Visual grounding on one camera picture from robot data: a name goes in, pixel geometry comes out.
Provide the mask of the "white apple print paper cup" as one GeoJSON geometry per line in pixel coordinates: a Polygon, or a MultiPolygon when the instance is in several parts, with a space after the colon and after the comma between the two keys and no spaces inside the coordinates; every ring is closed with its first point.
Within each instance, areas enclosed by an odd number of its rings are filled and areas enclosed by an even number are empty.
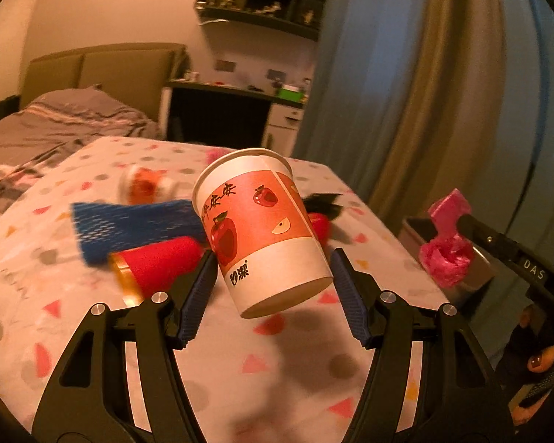
{"type": "Polygon", "coordinates": [[[245,319],[296,306],[333,281],[289,162],[263,148],[230,152],[198,177],[192,204],[245,319]]]}

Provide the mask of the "brown plastic trash bin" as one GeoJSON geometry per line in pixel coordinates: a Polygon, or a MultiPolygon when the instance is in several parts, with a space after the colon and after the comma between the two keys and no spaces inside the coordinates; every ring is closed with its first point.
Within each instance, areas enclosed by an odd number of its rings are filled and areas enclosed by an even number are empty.
{"type": "Polygon", "coordinates": [[[398,240],[463,313],[472,314],[495,276],[491,262],[468,240],[441,239],[429,218],[402,221],[398,240]]]}

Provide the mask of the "black crumpled plastic bag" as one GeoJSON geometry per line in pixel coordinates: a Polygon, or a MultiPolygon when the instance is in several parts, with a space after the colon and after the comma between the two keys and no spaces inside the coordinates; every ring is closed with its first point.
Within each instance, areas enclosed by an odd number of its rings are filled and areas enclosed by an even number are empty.
{"type": "Polygon", "coordinates": [[[303,204],[308,214],[324,215],[329,221],[339,217],[343,206],[336,202],[341,193],[312,193],[303,198],[303,204]]]}

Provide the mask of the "grey striped bedding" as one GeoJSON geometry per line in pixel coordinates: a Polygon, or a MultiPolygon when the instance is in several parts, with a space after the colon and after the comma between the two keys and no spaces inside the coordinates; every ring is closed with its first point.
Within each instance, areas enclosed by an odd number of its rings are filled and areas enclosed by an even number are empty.
{"type": "Polygon", "coordinates": [[[144,112],[102,89],[55,90],[0,121],[0,217],[68,157],[106,136],[161,136],[144,112]]]}

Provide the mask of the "green box on desk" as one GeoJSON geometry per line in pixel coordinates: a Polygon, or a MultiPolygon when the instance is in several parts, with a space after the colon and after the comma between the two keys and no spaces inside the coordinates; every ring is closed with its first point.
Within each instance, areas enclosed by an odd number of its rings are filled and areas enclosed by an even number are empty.
{"type": "Polygon", "coordinates": [[[304,93],[298,86],[283,84],[277,90],[276,97],[293,103],[301,103],[304,93]]]}

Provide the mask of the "patterned white tablecloth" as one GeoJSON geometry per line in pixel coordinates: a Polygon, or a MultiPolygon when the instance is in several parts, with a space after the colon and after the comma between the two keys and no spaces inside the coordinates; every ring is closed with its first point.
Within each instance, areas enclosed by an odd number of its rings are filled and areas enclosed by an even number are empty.
{"type": "MultiPolygon", "coordinates": [[[[41,177],[0,218],[0,396],[30,426],[56,362],[87,310],[120,308],[108,267],[87,266],[72,206],[114,202],[123,172],[158,170],[189,199],[210,150],[142,138],[102,138],[41,177]]],[[[302,195],[335,193],[343,210],[330,244],[380,287],[414,306],[445,298],[385,225],[326,166],[292,160],[302,195]]],[[[218,281],[196,338],[176,355],[191,404],[211,442],[338,442],[372,355],[355,340],[327,289],[264,319],[239,316],[218,281]]]]}

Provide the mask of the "red paper cup gold rim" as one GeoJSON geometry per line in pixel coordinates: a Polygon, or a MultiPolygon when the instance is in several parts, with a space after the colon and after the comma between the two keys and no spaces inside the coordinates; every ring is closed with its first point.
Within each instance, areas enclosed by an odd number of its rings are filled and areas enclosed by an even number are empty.
{"type": "Polygon", "coordinates": [[[308,214],[313,232],[320,245],[325,248],[330,238],[330,220],[321,213],[311,212],[308,214]]]}

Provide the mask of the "dark top white desk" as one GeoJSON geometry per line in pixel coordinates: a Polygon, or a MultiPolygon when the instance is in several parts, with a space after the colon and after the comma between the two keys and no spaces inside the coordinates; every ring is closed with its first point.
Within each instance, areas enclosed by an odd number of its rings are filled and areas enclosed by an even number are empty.
{"type": "Polygon", "coordinates": [[[263,92],[173,79],[160,111],[172,142],[245,149],[260,147],[270,112],[283,106],[302,117],[303,105],[263,92]]]}

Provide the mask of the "blue and beige curtain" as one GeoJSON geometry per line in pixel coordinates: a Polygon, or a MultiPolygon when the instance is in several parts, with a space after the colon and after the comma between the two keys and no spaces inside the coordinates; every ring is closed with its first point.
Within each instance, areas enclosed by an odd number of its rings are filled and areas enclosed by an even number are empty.
{"type": "Polygon", "coordinates": [[[458,189],[554,259],[554,0],[327,0],[294,155],[392,232],[458,189]]]}

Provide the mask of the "brown upholstered headboard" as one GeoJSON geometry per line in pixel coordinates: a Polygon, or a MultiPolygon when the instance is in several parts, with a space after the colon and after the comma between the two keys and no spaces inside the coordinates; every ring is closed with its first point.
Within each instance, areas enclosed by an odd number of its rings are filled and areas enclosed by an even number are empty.
{"type": "Polygon", "coordinates": [[[187,47],[179,43],[118,43],[56,52],[28,64],[20,106],[47,92],[98,86],[156,121],[163,87],[190,68],[187,47]]]}

